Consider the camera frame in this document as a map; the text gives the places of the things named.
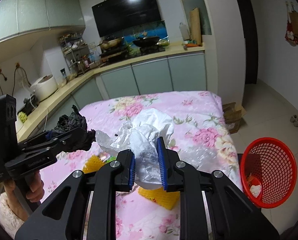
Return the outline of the left hand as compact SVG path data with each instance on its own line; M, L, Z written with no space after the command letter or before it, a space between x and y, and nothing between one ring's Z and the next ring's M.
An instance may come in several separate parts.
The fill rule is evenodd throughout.
M9 179L3 183L8 200L16 202L18 199L15 196L15 182ZM26 192L26 199L32 203L36 203L44 196L44 182L41 179L40 171L34 173L33 179L29 182L29 190Z

